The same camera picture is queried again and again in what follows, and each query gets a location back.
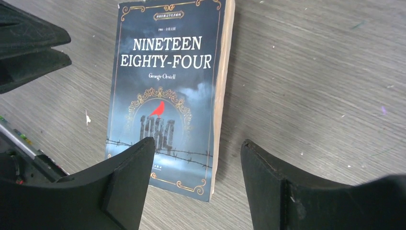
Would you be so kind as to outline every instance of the dark blue book cover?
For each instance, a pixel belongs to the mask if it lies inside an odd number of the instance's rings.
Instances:
[[[206,202],[225,3],[118,5],[106,158],[153,137],[150,185]]]

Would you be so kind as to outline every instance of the red bird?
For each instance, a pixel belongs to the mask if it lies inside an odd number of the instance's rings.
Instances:
[[[153,116],[153,115],[158,115],[158,118],[161,118],[160,116],[162,115],[162,113],[165,110],[165,103],[164,101],[161,101],[161,104],[158,106],[158,108],[156,108],[151,115],[149,116]]]

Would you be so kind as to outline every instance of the table surface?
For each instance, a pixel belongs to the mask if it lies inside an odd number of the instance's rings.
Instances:
[[[0,114],[69,173],[104,158],[117,0],[6,0],[65,28],[73,64],[0,97]],[[210,203],[150,187],[142,230],[249,230],[249,138],[315,175],[404,173],[406,1],[237,0]],[[86,126],[85,113],[91,119]]]

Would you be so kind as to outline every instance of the author name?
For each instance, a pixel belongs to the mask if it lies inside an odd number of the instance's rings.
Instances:
[[[164,73],[164,74],[155,75],[153,73],[149,73],[148,77],[149,78],[154,78],[157,81],[159,81],[161,79],[175,80],[176,79],[176,74],[169,75],[169,74]]]

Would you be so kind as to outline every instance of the book page edges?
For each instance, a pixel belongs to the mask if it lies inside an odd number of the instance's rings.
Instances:
[[[223,118],[224,96],[226,92],[227,71],[230,58],[231,38],[234,25],[235,1],[227,0],[223,23],[222,39],[221,39],[221,55],[219,60],[219,68],[217,73],[216,92],[214,100],[214,116],[213,116],[213,131],[214,131],[214,147],[213,147],[213,168],[212,181],[210,186],[210,200],[214,193],[215,176],[217,173],[218,157],[220,149],[220,132]]]

